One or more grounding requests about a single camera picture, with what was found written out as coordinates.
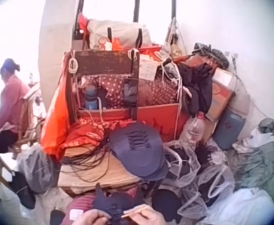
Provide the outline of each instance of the woman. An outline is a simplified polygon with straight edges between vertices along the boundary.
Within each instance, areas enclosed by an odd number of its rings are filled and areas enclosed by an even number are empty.
[[[9,147],[18,140],[22,98],[29,92],[29,87],[16,75],[20,66],[13,59],[6,59],[0,68],[1,79],[5,87],[0,94],[0,153],[7,153]]]

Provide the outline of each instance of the white plastic bag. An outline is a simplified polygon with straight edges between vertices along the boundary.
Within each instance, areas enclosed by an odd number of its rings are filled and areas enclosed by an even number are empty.
[[[206,190],[207,196],[204,197],[199,187],[209,184]],[[226,165],[212,165],[206,168],[201,174],[196,176],[193,183],[183,189],[183,196],[187,202],[178,210],[178,214],[186,218],[200,219],[208,216],[214,205],[224,201],[233,194],[235,181],[233,173]],[[207,206],[206,198],[216,200],[211,206]]]
[[[87,26],[90,32],[89,41],[91,49],[101,49],[106,41],[111,38],[119,38],[119,43],[123,48],[140,48],[152,46],[151,37],[145,25],[137,22],[125,23],[110,20],[91,19]]]
[[[215,205],[197,225],[266,225],[274,218],[274,202],[265,190],[243,188]]]
[[[170,154],[176,159],[169,162],[171,164],[169,171],[175,175],[175,178],[170,179],[166,177],[163,180],[163,183],[169,183],[178,188],[189,185],[195,179],[198,170],[200,169],[200,164],[196,154],[190,148],[183,147],[179,141],[170,141],[168,143],[164,143],[163,148],[166,151],[166,154]],[[171,148],[182,149],[188,156],[188,161],[182,160],[179,154]],[[183,164],[187,164],[189,166],[189,172],[187,174],[181,174]]]
[[[30,188],[44,193],[54,187],[58,180],[57,163],[45,154],[42,147],[34,145],[17,157],[18,170],[24,174]]]

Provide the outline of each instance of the blue water bottle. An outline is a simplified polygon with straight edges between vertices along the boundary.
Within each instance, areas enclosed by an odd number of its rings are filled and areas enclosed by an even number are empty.
[[[85,109],[99,109],[96,87],[88,85],[85,90],[85,98]]]

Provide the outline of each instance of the person's hand holding object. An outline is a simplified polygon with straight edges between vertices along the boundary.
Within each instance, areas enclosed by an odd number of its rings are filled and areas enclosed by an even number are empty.
[[[72,225],[106,225],[110,215],[100,210],[89,210],[80,215]]]
[[[139,225],[166,225],[163,215],[149,205],[139,205],[123,213]]]

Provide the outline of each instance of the green fabric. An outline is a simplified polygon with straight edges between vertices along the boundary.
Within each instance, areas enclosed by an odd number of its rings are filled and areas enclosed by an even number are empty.
[[[262,120],[259,131],[272,132],[274,135],[274,120]],[[266,190],[274,201],[274,142],[259,146],[246,154],[230,150],[227,158],[236,180],[236,189],[261,188]]]

